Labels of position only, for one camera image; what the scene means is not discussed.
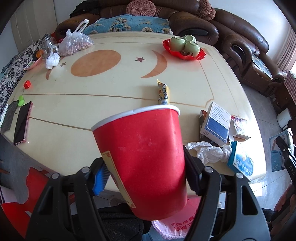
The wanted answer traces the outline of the light blue cartoon box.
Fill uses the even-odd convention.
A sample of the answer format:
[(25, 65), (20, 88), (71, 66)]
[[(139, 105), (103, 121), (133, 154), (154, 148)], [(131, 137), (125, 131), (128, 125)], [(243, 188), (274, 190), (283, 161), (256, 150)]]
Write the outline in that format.
[(248, 156), (247, 149), (241, 142), (238, 141), (231, 143), (231, 149), (232, 153), (228, 158), (227, 166), (234, 173), (239, 172), (251, 181), (254, 167), (252, 159)]

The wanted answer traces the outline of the white tissue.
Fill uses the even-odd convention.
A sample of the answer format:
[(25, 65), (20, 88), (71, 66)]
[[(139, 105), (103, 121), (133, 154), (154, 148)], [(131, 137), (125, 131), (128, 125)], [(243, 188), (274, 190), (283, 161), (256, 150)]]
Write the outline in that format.
[(188, 143), (186, 144), (187, 150), (195, 150), (197, 158), (206, 166), (207, 164), (214, 164), (217, 162), (225, 163), (228, 161), (232, 148), (230, 145), (223, 147), (214, 147), (208, 142)]

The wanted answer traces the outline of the blue white medicine box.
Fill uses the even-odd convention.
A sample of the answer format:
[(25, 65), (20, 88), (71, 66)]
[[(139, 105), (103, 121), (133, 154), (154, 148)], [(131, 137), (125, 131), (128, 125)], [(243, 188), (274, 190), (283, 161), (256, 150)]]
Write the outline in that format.
[(231, 123), (231, 114), (212, 102), (204, 118), (200, 133), (219, 147), (227, 144)]

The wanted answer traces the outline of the red paper cup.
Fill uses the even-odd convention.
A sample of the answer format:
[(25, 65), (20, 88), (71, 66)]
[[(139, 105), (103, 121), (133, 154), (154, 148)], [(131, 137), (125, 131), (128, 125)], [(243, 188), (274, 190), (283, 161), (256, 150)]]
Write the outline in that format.
[(187, 203), (179, 115), (174, 105), (153, 105), (110, 116), (91, 129), (121, 195), (141, 219), (167, 218)]

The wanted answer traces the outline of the yellow snack wrapper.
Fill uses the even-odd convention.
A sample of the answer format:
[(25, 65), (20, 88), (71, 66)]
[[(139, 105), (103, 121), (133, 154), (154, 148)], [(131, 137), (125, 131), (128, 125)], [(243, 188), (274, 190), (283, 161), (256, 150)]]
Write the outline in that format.
[(168, 85), (157, 80), (158, 83), (158, 104), (168, 105), (170, 104), (170, 89)]

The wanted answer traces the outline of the maroon patterned box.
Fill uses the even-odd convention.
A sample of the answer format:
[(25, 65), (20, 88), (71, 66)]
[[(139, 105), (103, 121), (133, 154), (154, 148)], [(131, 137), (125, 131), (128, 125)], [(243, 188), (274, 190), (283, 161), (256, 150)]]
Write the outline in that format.
[(229, 129), (229, 140), (234, 142), (235, 138), (248, 140), (250, 138), (250, 133), (247, 120), (232, 115)]

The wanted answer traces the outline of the pink lined trash bin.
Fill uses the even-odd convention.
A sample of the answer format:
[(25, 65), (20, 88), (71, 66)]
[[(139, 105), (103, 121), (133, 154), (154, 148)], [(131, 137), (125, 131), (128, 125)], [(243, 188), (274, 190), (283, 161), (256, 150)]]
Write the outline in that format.
[(187, 199), (187, 204), (178, 213), (162, 220), (153, 220), (152, 226), (165, 240), (185, 238), (193, 223), (201, 197)]

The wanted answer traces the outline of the pink-cased smartphone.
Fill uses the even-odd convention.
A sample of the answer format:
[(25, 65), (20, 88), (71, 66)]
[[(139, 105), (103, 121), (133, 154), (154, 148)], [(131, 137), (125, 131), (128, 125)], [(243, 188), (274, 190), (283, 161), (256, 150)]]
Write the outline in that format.
[(14, 145), (19, 145), (26, 141), (27, 137), (27, 128), (28, 128), (28, 121), (30, 117), (30, 112), (32, 109), (33, 103), (29, 101), (24, 106), (20, 108), (18, 113), (18, 118), (16, 120), (16, 128), (14, 133)]

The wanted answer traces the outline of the dark grey remote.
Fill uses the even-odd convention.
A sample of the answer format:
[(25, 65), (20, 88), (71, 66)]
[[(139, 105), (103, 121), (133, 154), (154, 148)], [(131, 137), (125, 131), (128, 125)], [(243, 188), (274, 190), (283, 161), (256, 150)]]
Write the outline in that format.
[(16, 109), (18, 108), (19, 101), (13, 101), (9, 106), (8, 109), (4, 115), (4, 121), (1, 125), (1, 133), (5, 133), (10, 130), (11, 124), (13, 121), (14, 113)]

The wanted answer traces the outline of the small red cube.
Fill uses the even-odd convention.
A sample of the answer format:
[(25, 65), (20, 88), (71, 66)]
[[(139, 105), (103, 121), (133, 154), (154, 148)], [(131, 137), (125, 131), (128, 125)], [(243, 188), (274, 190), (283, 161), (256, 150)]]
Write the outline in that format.
[(24, 87), (24, 89), (29, 89), (30, 87), (31, 87), (31, 82), (30, 82), (30, 80), (27, 80), (24, 84), (23, 84), (23, 87)]

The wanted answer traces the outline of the floral patterned cloth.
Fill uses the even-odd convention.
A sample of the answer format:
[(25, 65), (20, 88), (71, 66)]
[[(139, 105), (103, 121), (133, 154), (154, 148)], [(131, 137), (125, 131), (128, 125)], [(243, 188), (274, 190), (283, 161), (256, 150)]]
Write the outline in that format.
[(40, 41), (41, 39), (30, 44), (29, 47), (14, 56), (13, 59), (2, 69), (0, 85), (1, 113), (6, 106), (11, 93), (25, 74), (25, 67), (33, 60), (34, 53), (40, 49)]

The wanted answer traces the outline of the glass jar with lid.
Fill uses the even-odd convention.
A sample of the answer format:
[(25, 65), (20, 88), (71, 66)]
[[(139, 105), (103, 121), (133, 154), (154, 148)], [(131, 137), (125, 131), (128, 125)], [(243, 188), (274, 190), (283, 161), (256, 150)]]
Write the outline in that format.
[(45, 34), (40, 40), (40, 50), (42, 50), (42, 59), (45, 60), (49, 57), (51, 47), (56, 44), (56, 40), (51, 34)]

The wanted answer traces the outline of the red plastic tray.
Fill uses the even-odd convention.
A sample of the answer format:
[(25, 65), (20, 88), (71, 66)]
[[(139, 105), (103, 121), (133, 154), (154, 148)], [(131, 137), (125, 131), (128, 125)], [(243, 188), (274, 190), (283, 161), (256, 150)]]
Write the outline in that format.
[(174, 57), (177, 57), (181, 60), (186, 60), (186, 61), (199, 61), (204, 59), (206, 56), (206, 53), (203, 49), (200, 50), (199, 54), (196, 57), (194, 57), (192, 54), (186, 53), (184, 50), (173, 51), (170, 48), (170, 40), (171, 39), (163, 40), (163, 47), (166, 49), (167, 52), (169, 52)]

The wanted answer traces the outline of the clear bag of nuts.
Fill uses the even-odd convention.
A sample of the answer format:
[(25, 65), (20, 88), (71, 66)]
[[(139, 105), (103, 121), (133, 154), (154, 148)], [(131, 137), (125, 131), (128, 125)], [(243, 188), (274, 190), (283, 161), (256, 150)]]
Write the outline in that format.
[(58, 52), (62, 57), (73, 55), (79, 51), (89, 48), (94, 44), (93, 40), (85, 35), (83, 31), (89, 24), (89, 20), (83, 20), (74, 32), (70, 29), (66, 32), (66, 37), (59, 44)]

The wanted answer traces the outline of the blue floral seat cover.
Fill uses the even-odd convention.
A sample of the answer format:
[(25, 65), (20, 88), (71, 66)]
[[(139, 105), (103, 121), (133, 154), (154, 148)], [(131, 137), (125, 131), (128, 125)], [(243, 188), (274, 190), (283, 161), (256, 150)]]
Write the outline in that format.
[(121, 15), (113, 18), (100, 18), (87, 26), (83, 33), (93, 35), (108, 32), (152, 32), (172, 35), (173, 31), (167, 19), (154, 16)]

